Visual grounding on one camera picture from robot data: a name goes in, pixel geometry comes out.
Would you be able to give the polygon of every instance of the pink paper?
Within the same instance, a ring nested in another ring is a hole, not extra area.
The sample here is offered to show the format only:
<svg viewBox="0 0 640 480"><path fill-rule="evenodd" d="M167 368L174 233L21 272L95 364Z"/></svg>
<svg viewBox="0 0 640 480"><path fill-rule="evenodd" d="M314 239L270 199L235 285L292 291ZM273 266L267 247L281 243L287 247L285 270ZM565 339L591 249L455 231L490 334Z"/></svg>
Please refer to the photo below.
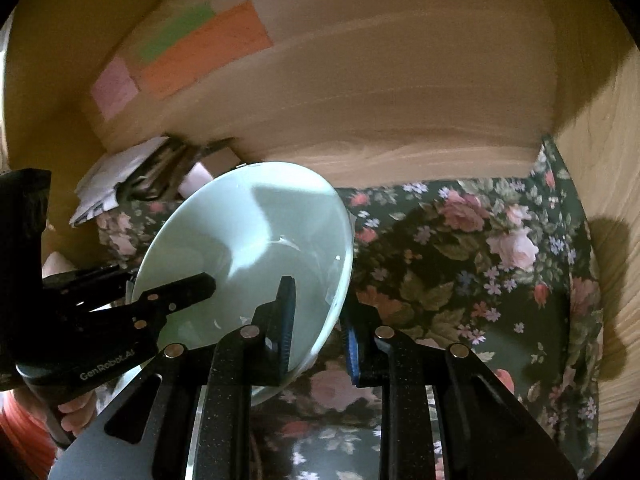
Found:
<svg viewBox="0 0 640 480"><path fill-rule="evenodd" d="M139 92L127 64L119 56L110 61L91 88L91 95L105 121L123 111Z"/></svg>

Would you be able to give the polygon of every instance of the dark green floral cloth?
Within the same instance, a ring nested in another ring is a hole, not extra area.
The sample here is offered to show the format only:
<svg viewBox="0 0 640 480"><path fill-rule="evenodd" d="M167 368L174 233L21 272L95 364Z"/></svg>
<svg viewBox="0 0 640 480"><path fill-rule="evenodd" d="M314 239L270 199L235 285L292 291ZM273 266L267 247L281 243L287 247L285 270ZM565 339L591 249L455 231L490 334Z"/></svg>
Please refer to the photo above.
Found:
<svg viewBox="0 0 640 480"><path fill-rule="evenodd" d="M585 478L596 460L602 310L589 229L552 140L529 178L338 193L357 218L360 302L420 344L470 346ZM138 264L176 207L104 213L101 240ZM265 479L378 478L380 392L351 385L338 330L312 368L253 410Z"/></svg>

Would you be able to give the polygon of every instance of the orange paper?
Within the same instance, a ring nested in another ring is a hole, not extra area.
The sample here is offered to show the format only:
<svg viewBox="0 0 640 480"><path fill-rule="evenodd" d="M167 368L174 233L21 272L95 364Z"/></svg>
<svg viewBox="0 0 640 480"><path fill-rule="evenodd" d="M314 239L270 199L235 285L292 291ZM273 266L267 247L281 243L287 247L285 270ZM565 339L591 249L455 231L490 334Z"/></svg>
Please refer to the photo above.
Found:
<svg viewBox="0 0 640 480"><path fill-rule="evenodd" d="M212 70L272 45L254 4L248 0L179 40L145 67L142 77L151 93L161 99Z"/></svg>

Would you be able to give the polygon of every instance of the orange sleeve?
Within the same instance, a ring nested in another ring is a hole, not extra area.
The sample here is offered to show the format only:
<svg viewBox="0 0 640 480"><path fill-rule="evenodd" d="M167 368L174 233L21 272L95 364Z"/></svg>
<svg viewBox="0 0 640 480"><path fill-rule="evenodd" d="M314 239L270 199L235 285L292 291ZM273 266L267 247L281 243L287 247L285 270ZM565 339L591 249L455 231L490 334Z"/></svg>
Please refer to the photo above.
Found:
<svg viewBox="0 0 640 480"><path fill-rule="evenodd" d="M1 395L0 428L34 475L46 480L56 457L56 446L49 432L41 421L18 404L13 392Z"/></svg>

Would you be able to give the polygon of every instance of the green paper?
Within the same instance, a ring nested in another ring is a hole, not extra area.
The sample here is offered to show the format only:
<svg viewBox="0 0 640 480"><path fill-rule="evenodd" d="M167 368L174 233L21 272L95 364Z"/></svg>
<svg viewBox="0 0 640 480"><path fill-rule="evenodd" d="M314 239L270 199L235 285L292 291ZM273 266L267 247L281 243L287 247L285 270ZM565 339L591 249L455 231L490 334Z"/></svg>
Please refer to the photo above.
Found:
<svg viewBox="0 0 640 480"><path fill-rule="evenodd" d="M140 59L151 63L165 50L190 34L216 15L209 4L199 4L169 20L160 31L149 39L138 51Z"/></svg>

